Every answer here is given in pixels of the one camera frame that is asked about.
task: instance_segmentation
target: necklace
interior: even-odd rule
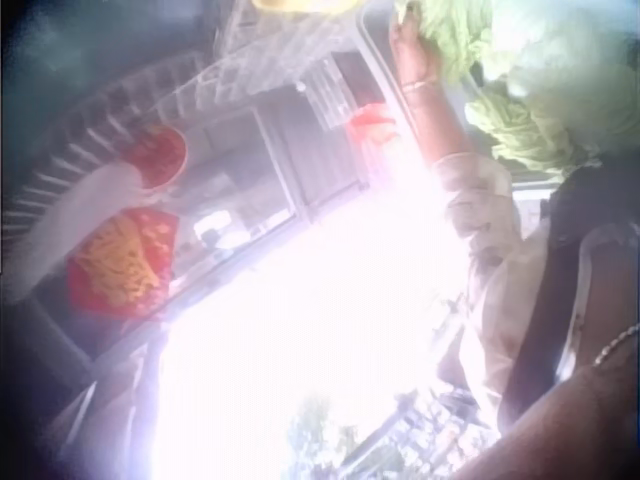
[[[618,346],[622,342],[630,338],[633,338],[633,336],[637,335],[638,332],[640,332],[640,323],[637,325],[634,325],[633,327],[627,328],[624,332],[622,332],[620,335],[614,338],[613,341],[609,343],[609,345],[607,345],[602,349],[602,351],[600,352],[600,355],[598,355],[597,358],[594,360],[593,365],[596,367],[601,365],[602,362],[604,362],[609,357],[609,355],[611,355],[611,352],[613,352],[616,348],[618,348]]]

